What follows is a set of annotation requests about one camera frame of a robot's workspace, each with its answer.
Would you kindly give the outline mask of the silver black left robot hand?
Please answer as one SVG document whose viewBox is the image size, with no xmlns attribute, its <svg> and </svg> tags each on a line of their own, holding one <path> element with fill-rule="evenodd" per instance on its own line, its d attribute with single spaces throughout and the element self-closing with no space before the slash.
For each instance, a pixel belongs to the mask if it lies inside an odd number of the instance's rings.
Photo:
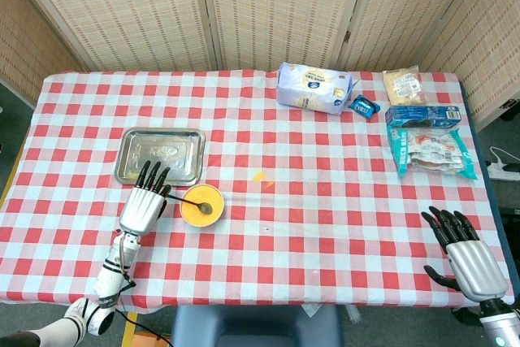
<svg viewBox="0 0 520 347">
<path fill-rule="evenodd" d="M 151 166 L 150 160 L 142 167 L 119 218 L 119 226 L 124 232 L 144 236 L 164 212 L 171 191 L 165 180 L 171 169 L 165 167 L 158 174 L 160 167 L 160 162 Z"/>
</svg>

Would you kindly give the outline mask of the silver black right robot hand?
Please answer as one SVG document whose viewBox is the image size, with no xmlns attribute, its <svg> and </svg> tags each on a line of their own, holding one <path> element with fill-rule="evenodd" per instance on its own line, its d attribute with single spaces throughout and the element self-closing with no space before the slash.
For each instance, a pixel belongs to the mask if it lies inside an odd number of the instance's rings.
<svg viewBox="0 0 520 347">
<path fill-rule="evenodd" d="M 453 277 L 449 278 L 426 265 L 424 270 L 433 281 L 463 293 L 473 302 L 505 296 L 508 290 L 506 279 L 488 245 L 480 240 L 464 214 L 430 206 L 429 211 L 423 211 L 421 216 L 430 225 L 453 272 Z"/>
</svg>

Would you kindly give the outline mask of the metal spoon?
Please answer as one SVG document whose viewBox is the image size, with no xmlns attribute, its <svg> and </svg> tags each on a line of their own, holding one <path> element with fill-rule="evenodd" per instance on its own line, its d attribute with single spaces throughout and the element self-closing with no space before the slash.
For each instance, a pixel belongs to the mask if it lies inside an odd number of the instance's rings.
<svg viewBox="0 0 520 347">
<path fill-rule="evenodd" d="M 177 196 L 174 196 L 174 195 L 171 195 L 171 194 L 168 194 L 167 198 L 174 199 L 174 200 L 177 200 L 179 202 L 183 202 L 183 203 L 187 203 L 187 204 L 193 205 L 196 208 L 198 208 L 198 210 L 201 213 L 203 213 L 204 215 L 210 215 L 213 212 L 212 206 L 209 203 L 207 203 L 207 202 L 199 202 L 199 203 L 197 203 L 197 202 L 193 202 L 193 201 L 184 199 L 182 197 L 177 197 Z"/>
</svg>

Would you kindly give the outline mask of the yellow bowl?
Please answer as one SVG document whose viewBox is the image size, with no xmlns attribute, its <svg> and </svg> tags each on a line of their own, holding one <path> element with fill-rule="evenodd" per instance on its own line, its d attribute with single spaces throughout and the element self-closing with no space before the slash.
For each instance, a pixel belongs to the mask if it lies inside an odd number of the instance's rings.
<svg viewBox="0 0 520 347">
<path fill-rule="evenodd" d="M 197 206 L 188 202 L 180 203 L 180 214 L 183 220 L 198 228 L 207 227 L 216 222 L 223 213 L 224 199 L 222 193 L 210 184 L 196 184 L 184 193 L 184 199 L 195 203 L 208 203 L 212 211 L 202 213 Z"/>
</svg>

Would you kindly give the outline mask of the rectangular steel tray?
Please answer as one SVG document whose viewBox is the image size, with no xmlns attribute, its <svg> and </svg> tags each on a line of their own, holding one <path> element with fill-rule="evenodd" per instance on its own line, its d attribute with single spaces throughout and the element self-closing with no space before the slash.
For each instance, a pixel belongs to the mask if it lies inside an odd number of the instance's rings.
<svg viewBox="0 0 520 347">
<path fill-rule="evenodd" d="M 205 135 L 194 128 L 130 128 L 122 137 L 115 166 L 121 184 L 134 184 L 146 161 L 169 167 L 166 184 L 186 187 L 202 174 Z"/>
</svg>

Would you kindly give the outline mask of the white power strip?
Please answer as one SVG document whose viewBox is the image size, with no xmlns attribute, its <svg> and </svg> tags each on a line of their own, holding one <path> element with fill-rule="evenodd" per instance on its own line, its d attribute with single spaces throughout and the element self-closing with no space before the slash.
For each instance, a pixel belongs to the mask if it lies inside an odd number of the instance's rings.
<svg viewBox="0 0 520 347">
<path fill-rule="evenodd" d="M 520 172 L 506 171 L 499 163 L 491 163 L 487 167 L 487 172 L 491 180 L 520 181 Z"/>
</svg>

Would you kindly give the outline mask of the teal snack bag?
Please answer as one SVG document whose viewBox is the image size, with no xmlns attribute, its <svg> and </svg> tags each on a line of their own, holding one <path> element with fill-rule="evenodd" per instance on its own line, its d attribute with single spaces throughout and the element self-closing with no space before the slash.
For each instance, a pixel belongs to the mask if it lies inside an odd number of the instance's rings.
<svg viewBox="0 0 520 347">
<path fill-rule="evenodd" d="M 388 143 L 399 176 L 429 171 L 476 180 L 475 165 L 458 128 L 387 126 Z"/>
</svg>

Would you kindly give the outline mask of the orange box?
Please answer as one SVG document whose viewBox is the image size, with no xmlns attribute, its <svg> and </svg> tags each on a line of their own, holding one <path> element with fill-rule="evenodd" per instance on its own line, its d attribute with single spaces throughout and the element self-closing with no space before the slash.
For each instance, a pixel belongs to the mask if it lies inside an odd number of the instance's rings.
<svg viewBox="0 0 520 347">
<path fill-rule="evenodd" d="M 157 338 L 148 332 L 138 332 L 133 335 L 132 347 L 171 347 L 168 340 Z"/>
</svg>

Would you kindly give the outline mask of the blue cookie box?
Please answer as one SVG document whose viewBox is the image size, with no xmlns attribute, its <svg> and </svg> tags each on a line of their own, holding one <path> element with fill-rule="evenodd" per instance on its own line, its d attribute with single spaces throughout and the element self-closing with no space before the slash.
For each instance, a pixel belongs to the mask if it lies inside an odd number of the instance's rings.
<svg viewBox="0 0 520 347">
<path fill-rule="evenodd" d="M 390 106 L 385 120 L 398 128 L 452 128 L 462 115 L 457 106 Z"/>
</svg>

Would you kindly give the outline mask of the red white checkered tablecloth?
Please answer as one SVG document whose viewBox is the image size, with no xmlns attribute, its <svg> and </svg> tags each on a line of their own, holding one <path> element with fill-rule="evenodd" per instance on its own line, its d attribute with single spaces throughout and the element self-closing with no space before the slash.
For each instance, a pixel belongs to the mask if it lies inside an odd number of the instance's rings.
<svg viewBox="0 0 520 347">
<path fill-rule="evenodd" d="M 45 78 L 13 185 L 0 209 L 0 301 L 67 304 L 94 295 L 131 189 L 115 178 L 130 128 L 195 128 L 201 182 L 224 199 L 206 228 L 170 204 L 132 266 L 130 310 L 208 303 L 464 306 L 424 271 L 450 275 L 421 217 L 466 214 L 520 285 L 482 176 L 399 176 L 383 114 L 281 106 L 277 76 L 220 72 L 62 73 Z M 274 181 L 262 189 L 254 175 Z"/>
</svg>

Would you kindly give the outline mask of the dark blue chair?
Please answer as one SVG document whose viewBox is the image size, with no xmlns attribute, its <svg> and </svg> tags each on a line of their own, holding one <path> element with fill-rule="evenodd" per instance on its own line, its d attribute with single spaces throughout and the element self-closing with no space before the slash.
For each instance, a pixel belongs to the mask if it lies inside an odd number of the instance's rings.
<svg viewBox="0 0 520 347">
<path fill-rule="evenodd" d="M 175 347 L 344 347 L 340 308 L 289 305 L 180 306 Z"/>
</svg>

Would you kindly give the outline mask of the clear bag of beige food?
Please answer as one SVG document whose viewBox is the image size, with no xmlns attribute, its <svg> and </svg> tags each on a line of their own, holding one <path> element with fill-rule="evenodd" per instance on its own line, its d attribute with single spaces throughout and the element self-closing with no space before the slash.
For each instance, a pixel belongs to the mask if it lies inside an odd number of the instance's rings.
<svg viewBox="0 0 520 347">
<path fill-rule="evenodd" d="M 392 106 L 420 106 L 426 104 L 417 65 L 383 71 L 383 83 Z"/>
</svg>

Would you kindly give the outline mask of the small blue snack packet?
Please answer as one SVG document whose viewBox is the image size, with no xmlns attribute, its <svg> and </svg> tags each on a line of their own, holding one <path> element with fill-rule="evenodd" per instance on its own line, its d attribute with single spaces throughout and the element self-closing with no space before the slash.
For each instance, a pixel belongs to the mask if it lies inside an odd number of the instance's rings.
<svg viewBox="0 0 520 347">
<path fill-rule="evenodd" d="M 380 106 L 370 99 L 359 94 L 355 97 L 349 108 L 366 119 L 371 119 L 373 115 L 379 113 Z"/>
</svg>

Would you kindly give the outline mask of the woven folding screen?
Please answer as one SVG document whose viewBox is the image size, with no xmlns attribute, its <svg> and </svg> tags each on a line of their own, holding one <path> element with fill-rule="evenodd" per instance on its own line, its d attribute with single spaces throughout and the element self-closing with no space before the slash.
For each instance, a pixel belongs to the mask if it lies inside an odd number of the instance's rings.
<svg viewBox="0 0 520 347">
<path fill-rule="evenodd" d="M 85 70 L 415 65 L 457 76 L 477 128 L 520 112 L 520 0 L 24 1 Z"/>
</svg>

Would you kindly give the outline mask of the pale blue flour bag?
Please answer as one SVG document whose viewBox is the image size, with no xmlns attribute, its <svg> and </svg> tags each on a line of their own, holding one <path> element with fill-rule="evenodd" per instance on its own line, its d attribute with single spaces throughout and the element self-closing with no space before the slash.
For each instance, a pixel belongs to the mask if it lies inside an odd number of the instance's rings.
<svg viewBox="0 0 520 347">
<path fill-rule="evenodd" d="M 340 115 L 353 86 L 350 72 L 283 62 L 278 70 L 276 100 L 285 106 Z"/>
</svg>

